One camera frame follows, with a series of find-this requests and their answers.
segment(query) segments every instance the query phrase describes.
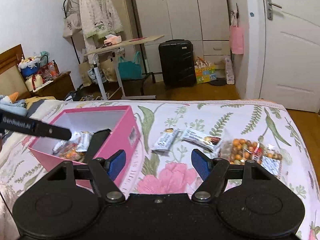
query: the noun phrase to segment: black suitcase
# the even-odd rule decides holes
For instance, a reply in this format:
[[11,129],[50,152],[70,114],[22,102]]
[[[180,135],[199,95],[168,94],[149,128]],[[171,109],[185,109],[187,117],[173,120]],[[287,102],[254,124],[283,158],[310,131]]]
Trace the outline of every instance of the black suitcase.
[[170,40],[159,45],[163,81],[166,86],[184,87],[196,83],[191,41]]

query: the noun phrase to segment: duck plush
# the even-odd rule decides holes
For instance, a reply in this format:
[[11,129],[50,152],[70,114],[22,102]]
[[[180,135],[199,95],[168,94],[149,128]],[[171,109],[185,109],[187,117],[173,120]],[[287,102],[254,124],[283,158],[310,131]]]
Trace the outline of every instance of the duck plush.
[[18,100],[18,92],[15,92],[9,96],[0,95],[0,109],[26,116],[28,110],[25,108],[25,100]]

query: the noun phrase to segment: teal bag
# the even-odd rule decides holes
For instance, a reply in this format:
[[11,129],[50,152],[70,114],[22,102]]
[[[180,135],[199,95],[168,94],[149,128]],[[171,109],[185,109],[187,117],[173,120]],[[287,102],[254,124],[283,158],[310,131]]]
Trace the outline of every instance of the teal bag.
[[124,61],[123,57],[119,57],[119,73],[123,80],[142,79],[139,51],[136,53],[133,61]]

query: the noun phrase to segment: white wardrobe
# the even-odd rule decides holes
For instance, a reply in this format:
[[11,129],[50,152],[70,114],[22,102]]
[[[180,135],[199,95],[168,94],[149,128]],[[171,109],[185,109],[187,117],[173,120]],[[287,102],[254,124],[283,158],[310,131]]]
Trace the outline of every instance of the white wardrobe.
[[[165,35],[145,45],[150,71],[162,72],[158,47],[172,39],[190,40],[194,55],[212,63],[230,54],[227,0],[135,0],[135,3],[142,36]],[[162,75],[156,75],[156,79],[162,81]]]

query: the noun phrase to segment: rolling table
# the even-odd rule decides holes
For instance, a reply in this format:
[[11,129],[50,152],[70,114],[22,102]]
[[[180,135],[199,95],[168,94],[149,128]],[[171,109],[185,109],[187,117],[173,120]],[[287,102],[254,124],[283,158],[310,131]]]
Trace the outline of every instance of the rolling table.
[[[158,40],[158,39],[162,38],[163,36],[164,35],[154,35],[154,36],[146,37],[146,38],[138,40],[138,41],[132,41],[132,40],[122,41],[122,42],[120,42],[120,43],[118,43],[116,45],[112,45],[112,46],[104,47],[104,48],[99,48],[99,49],[96,49],[96,50],[93,50],[93,51],[90,51],[90,52],[84,54],[84,56],[88,56],[88,55],[92,55],[93,54],[94,72],[95,72],[96,77],[97,77],[99,89],[100,89],[101,95],[103,97],[103,100],[108,100],[109,98],[111,98],[114,95],[114,93],[109,98],[107,98],[107,95],[106,95],[106,92],[105,92],[104,87],[103,87],[103,83],[102,83],[102,80],[101,80],[101,76],[100,76],[100,72],[99,72],[97,63],[94,60],[94,56],[95,55],[99,55],[99,54],[103,54],[103,53],[107,53],[107,52],[115,53],[119,48],[122,48],[122,47],[125,47],[125,46],[129,46],[129,45],[144,44],[144,43],[147,43],[147,42],[150,42],[150,41]],[[119,89],[122,90],[122,99],[133,99],[133,100],[137,100],[137,99],[155,99],[156,96],[127,97],[125,95],[123,84],[122,84],[120,73],[119,73],[119,69],[118,69],[118,62],[119,62],[118,57],[119,57],[118,55],[115,55],[113,57],[113,64],[114,64],[115,70],[116,70],[116,76],[117,76],[118,83],[119,83]]]

